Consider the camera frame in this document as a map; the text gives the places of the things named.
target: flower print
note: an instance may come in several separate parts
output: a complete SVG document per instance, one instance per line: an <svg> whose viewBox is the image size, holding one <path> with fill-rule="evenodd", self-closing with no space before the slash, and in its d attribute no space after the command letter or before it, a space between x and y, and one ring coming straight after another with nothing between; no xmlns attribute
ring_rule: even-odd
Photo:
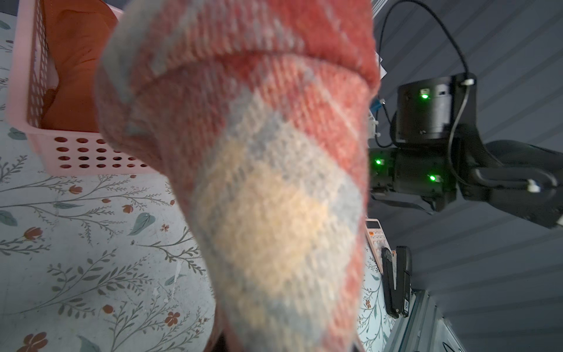
<svg viewBox="0 0 563 352"><path fill-rule="evenodd" d="M178 323L178 317L180 316L180 313L176 312L169 312L168 316L166 317L166 319L164 320L165 324L168 324L168 326L172 326L174 324Z"/></svg>
<svg viewBox="0 0 563 352"><path fill-rule="evenodd" d="M113 313L113 307L110 306L109 304L106 304L105 306L103 306L102 310L104 311L105 314Z"/></svg>
<svg viewBox="0 0 563 352"><path fill-rule="evenodd" d="M48 340L45 337L47 337L46 332L40 332L35 336L32 333L27 335L24 338L24 346L20 347L17 352L37 352L47 345Z"/></svg>
<svg viewBox="0 0 563 352"><path fill-rule="evenodd" d="M33 240L39 238L42 234L43 234L43 230L41 228L28 228L24 232L24 237L27 240L33 241Z"/></svg>
<svg viewBox="0 0 563 352"><path fill-rule="evenodd" d="M72 194L79 194L82 193L82 187L76 187L75 185L70 186L69 192Z"/></svg>

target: pink plastic basket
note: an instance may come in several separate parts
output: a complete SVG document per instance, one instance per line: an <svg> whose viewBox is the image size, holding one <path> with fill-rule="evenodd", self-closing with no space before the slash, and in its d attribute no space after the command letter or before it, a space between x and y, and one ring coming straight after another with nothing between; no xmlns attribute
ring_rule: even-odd
<svg viewBox="0 0 563 352"><path fill-rule="evenodd" d="M50 175L155 172L142 161L111 149L99 133L39 128L43 95L59 82L47 49L41 6L41 0L20 0L6 106L8 122L25 132ZM121 16L121 10L110 8L117 18Z"/></svg>

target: orange cloth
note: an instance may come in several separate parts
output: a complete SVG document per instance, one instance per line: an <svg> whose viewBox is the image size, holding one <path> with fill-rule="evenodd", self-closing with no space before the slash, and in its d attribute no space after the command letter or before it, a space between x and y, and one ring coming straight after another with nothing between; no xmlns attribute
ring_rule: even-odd
<svg viewBox="0 0 563 352"><path fill-rule="evenodd" d="M43 10L59 86L43 97L41 127L98 132L93 78L117 18L102 0L43 0Z"/></svg>

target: gray wall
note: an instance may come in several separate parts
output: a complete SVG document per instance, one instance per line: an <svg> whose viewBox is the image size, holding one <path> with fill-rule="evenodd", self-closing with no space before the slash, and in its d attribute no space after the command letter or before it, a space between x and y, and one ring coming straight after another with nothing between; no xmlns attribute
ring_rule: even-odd
<svg viewBox="0 0 563 352"><path fill-rule="evenodd" d="M393 2L376 17L376 38ZM563 152L563 1L425 2L477 75L484 141ZM388 71L381 97L391 114L397 86L462 71L441 29L413 4L394 10L381 56ZM382 133L387 143L388 126ZM563 231L463 199L434 216L373 203L369 215L381 220L393 247L412 249L413 287L431 292L468 351L563 348Z"/></svg>

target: leaf print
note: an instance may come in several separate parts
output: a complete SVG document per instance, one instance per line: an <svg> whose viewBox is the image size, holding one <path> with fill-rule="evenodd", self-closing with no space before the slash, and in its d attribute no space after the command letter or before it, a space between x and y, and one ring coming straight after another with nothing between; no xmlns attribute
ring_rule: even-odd
<svg viewBox="0 0 563 352"><path fill-rule="evenodd" d="M11 167L8 166L8 164L10 164L8 162L4 162L4 164L0 163L0 184L8 182L15 173L21 172L27 159L27 155L20 155L20 157L16 159L16 162L11 164Z"/></svg>
<svg viewBox="0 0 563 352"><path fill-rule="evenodd" d="M101 284L102 282L104 282L104 280L107 279L108 276L109 276L109 271L108 271L104 276L102 276L102 278L100 279L100 281L98 281L98 285Z"/></svg>
<svg viewBox="0 0 563 352"><path fill-rule="evenodd" d="M171 305L168 301L163 304L151 298L150 303L123 301L116 307L110 317L104 319L110 322L109 330L113 333L112 346L121 346L129 341L139 341L142 332L145 335L151 331L157 332L166 329L163 335L155 336L157 342L148 349L142 351L188 351L192 350L189 345L194 342L204 331L204 325L209 321L202 316L200 308L197 309L195 317L188 311L187 314L178 309L178 305ZM131 345L123 348L126 351L138 350Z"/></svg>
<svg viewBox="0 0 563 352"><path fill-rule="evenodd" d="M100 347L89 339L80 335L78 335L78 338L81 340L80 352L101 352Z"/></svg>
<svg viewBox="0 0 563 352"><path fill-rule="evenodd" d="M39 232L42 233L41 229L32 228L28 236L30 237L35 236ZM46 246L44 244L41 244L39 246L34 246L33 244L26 243L27 241L38 243L38 242L44 242L45 239L43 239L40 235L35 237L34 239L28 239L25 238L25 234L24 237L18 237L11 241L7 241L3 239L0 240L0 253L4 254L5 256L12 255L12 253L30 255L31 253L40 253L40 251L48 251L50 250L51 247L50 244Z"/></svg>
<svg viewBox="0 0 563 352"><path fill-rule="evenodd" d="M8 137L16 140L16 141L25 141L27 139L27 137L25 136L25 133L15 129L15 128L10 128L10 131L8 133Z"/></svg>
<svg viewBox="0 0 563 352"><path fill-rule="evenodd" d="M53 208L57 208L57 209L71 209L71 208L78 208L81 207L77 204L71 204L71 203L61 203L61 202L56 202L53 203Z"/></svg>
<svg viewBox="0 0 563 352"><path fill-rule="evenodd" d="M148 226L152 225L157 219L149 213L141 213L137 216L133 229L128 236L135 236L141 233Z"/></svg>
<svg viewBox="0 0 563 352"><path fill-rule="evenodd" d="M181 278L182 276L186 276L186 275L180 274L180 275L178 275L178 279ZM172 276L172 277L170 277L168 280L166 280L166 281L164 282L164 285L165 285L165 286L170 286L170 285L172 285L172 284L174 283L174 278L175 278L175 277L176 277L175 275Z"/></svg>
<svg viewBox="0 0 563 352"><path fill-rule="evenodd" d="M192 270L194 273L199 273L200 275L203 275L203 272L205 271L205 269L203 269L199 264L197 264L194 261L195 259L201 259L202 258L201 255L200 255L200 252L199 252L199 247L190 247L188 249L182 249L182 251L179 252L178 254L171 252L171 248L174 247L174 246L179 246L181 248L185 248L186 245L184 243L194 239L193 237L188 237L188 235L190 233L191 233L191 230L186 226L186 227L184 227L184 233L183 233L182 237L172 244L161 244L161 245L159 245L160 241L157 241L156 243L153 243L149 246L144 245L144 244L139 244L138 246L159 249L162 252L164 252L165 255L166 255L164 257L164 260L167 260L168 262L182 260L185 263L187 263L187 268L189 270Z"/></svg>
<svg viewBox="0 0 563 352"><path fill-rule="evenodd" d="M99 278L99 277L100 277L99 275L92 275L92 276L85 277L85 278L83 278L82 280L84 280L84 281L92 281L92 280L95 280L95 279L97 279L97 278Z"/></svg>
<svg viewBox="0 0 563 352"><path fill-rule="evenodd" d="M17 226L17 220L12 216L12 213L5 210L0 210L0 222L8 226Z"/></svg>

